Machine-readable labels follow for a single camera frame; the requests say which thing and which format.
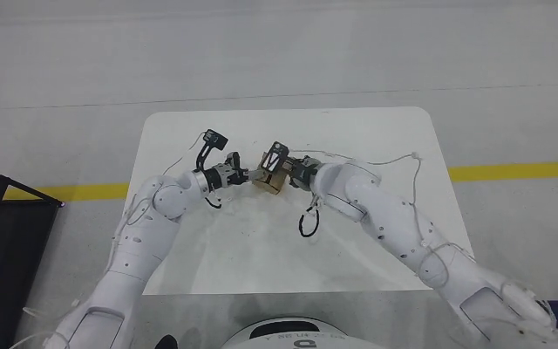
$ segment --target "gray floor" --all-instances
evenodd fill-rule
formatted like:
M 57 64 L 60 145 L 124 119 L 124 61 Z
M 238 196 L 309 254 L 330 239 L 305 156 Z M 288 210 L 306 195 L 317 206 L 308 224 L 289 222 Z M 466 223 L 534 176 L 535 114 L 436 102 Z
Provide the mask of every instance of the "gray floor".
M 556 161 L 557 17 L 555 2 L 528 0 L 0 0 L 0 173 L 128 181 L 152 113 L 352 106 L 424 108 L 448 166 Z M 557 185 L 454 185 L 479 261 L 546 298 L 558 298 Z M 62 210 L 30 306 L 57 314 L 92 289 L 122 206 Z

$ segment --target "wire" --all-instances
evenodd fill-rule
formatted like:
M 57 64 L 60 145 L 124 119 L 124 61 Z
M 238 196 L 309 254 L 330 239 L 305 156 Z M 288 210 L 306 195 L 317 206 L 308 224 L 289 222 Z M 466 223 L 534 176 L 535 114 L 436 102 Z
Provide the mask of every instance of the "wire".
M 206 197 L 205 199 L 206 199 L 206 202 L 208 202 L 209 206 L 211 206 L 211 207 L 214 208 L 214 209 L 220 209 L 221 207 L 223 207 L 223 205 L 221 205 L 221 204 L 215 205 L 215 204 L 212 203 L 207 197 Z
M 192 144 L 192 146 L 186 151 L 186 153 L 188 153 L 190 150 L 192 150 L 193 147 L 195 147 L 196 144 L 198 144 L 198 140 L 200 140 L 201 136 L 204 135 L 204 134 L 206 134 L 205 131 L 202 132 L 202 133 L 200 133 L 200 134 L 198 134 L 198 138 L 195 139 L 194 144 Z M 167 172 L 168 172 L 171 168 L 174 167 L 174 165 L 176 165 L 176 164 L 178 164 L 179 162 L 181 162 L 182 159 L 184 159 L 184 156 L 185 156 L 185 155 L 182 155 L 174 164 L 172 164 L 171 166 L 169 166 L 169 167 L 165 170 L 165 172 L 163 172 L 163 175 L 166 175 Z
M 310 206 L 306 209 L 306 213 L 309 213 L 312 209 L 316 209 L 316 206 Z M 300 235 L 302 237 L 311 237 L 314 236 L 314 234 L 316 234 L 317 232 L 317 228 L 320 225 L 320 211 L 318 211 L 318 209 L 316 209 L 316 226 L 314 227 L 314 229 L 312 230 L 311 233 L 309 234 L 304 234 L 304 227 L 303 227 L 303 222 L 304 222 L 304 217 L 306 216 L 306 214 L 303 214 L 300 216 L 300 219 L 298 220 L 298 231 L 300 232 Z
M 68 341 L 68 339 L 66 339 L 66 337 L 64 337 L 64 335 L 60 332 L 56 332 L 56 331 L 42 331 L 42 332 L 37 332 L 34 334 L 31 334 L 28 337 L 25 337 L 24 339 L 20 340 L 19 342 L 17 342 L 16 344 L 14 344 L 13 346 L 9 347 L 8 349 L 15 349 L 17 347 L 19 347 L 20 345 L 22 345 L 25 342 L 28 342 L 31 339 L 34 339 L 36 337 L 39 336 L 45 336 L 45 335 L 55 335 L 58 336 L 59 338 L 61 338 L 64 341 L 64 348 L 66 349 L 70 349 L 70 342 Z

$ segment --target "yellow floor stripe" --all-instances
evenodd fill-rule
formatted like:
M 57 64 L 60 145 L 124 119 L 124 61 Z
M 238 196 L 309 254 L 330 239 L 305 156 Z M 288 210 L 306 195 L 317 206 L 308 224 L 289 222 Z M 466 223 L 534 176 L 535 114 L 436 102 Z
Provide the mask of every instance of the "yellow floor stripe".
M 43 187 L 36 190 L 55 197 L 62 202 L 79 202 L 90 200 L 125 199 L 128 183 L 86 184 L 63 187 Z M 19 189 L 10 188 L 4 195 L 4 200 L 32 199 L 35 196 Z
M 530 180 L 558 177 L 558 162 L 448 168 L 452 181 Z
M 450 179 L 460 181 L 528 180 L 558 177 L 558 162 L 463 166 L 448 168 Z M 37 190 L 63 202 L 125 199 L 128 183 L 85 184 L 63 187 L 43 187 Z M 31 199 L 34 196 L 10 188 L 4 200 Z

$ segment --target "white cable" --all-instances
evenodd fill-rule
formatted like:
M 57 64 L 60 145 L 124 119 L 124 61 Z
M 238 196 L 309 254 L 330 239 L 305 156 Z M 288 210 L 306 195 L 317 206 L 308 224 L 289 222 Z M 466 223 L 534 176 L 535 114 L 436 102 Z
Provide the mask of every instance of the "white cable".
M 19 347 L 20 345 L 22 345 L 23 343 L 34 339 L 35 337 L 39 337 L 39 336 L 46 336 L 46 335 L 55 335 L 58 336 L 59 338 L 61 338 L 64 341 L 64 348 L 66 349 L 70 349 L 70 342 L 68 341 L 68 339 L 66 339 L 66 337 L 64 337 L 64 335 L 60 332 L 56 332 L 56 331 L 42 331 L 42 332 L 37 332 L 34 334 L 31 334 L 28 337 L 25 337 L 24 339 L 20 340 L 19 342 L 17 342 L 16 344 L 14 344 L 13 346 L 9 347 L 8 349 L 15 349 L 17 347 Z
M 186 154 L 187 154 L 190 150 L 192 150 L 192 148 L 195 147 L 196 144 L 198 144 L 198 140 L 200 140 L 200 137 L 201 137 L 202 135 L 204 135 L 204 134 L 206 134 L 205 131 L 202 132 L 202 133 L 200 133 L 200 134 L 198 134 L 198 138 L 195 139 L 194 144 L 186 151 Z M 177 163 L 181 162 L 182 159 L 184 159 L 184 156 L 185 156 L 185 155 L 182 155 L 174 164 L 172 164 L 171 166 L 169 166 L 169 167 L 165 170 L 165 172 L 163 172 L 163 175 L 166 175 L 167 172 L 168 172 L 171 168 L 174 167 L 174 165 L 176 165 Z

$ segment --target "black cable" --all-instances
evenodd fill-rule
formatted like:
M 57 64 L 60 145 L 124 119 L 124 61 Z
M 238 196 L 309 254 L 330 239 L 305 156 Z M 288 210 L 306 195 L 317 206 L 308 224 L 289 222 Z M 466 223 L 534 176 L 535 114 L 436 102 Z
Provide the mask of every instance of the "black cable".
M 211 206 L 214 209 L 220 209 L 221 207 L 223 207 L 223 205 L 219 204 L 219 205 L 215 205 L 214 203 L 212 203 L 211 201 L 209 201 L 209 199 L 206 197 L 206 201 L 208 202 L 209 206 Z
M 306 212 L 310 212 L 314 207 L 310 206 L 306 209 Z M 311 233 L 309 234 L 304 234 L 304 229 L 303 229 L 303 222 L 304 222 L 304 215 L 300 216 L 300 220 L 298 221 L 298 231 L 300 232 L 300 235 L 302 237 L 311 237 L 314 234 L 316 234 L 317 232 L 317 227 L 320 225 L 320 211 L 318 211 L 316 209 L 316 227 L 314 227 L 314 230 L 312 230 Z

